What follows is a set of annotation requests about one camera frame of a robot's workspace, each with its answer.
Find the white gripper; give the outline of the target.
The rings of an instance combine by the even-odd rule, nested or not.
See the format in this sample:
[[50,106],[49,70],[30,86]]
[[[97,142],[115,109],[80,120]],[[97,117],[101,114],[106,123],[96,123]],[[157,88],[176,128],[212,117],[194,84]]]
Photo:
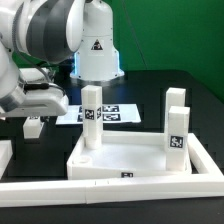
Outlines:
[[34,90],[17,108],[9,112],[0,109],[0,117],[62,116],[67,113],[68,104],[67,95],[57,88]]

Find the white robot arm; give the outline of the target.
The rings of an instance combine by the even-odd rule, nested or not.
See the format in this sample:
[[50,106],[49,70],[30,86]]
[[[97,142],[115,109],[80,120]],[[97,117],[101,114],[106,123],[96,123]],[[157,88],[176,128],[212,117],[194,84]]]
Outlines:
[[124,75],[113,44],[113,12],[103,0],[0,0],[0,117],[58,116],[68,97],[43,70],[18,68],[17,53],[58,64],[75,57],[71,77],[110,82]]

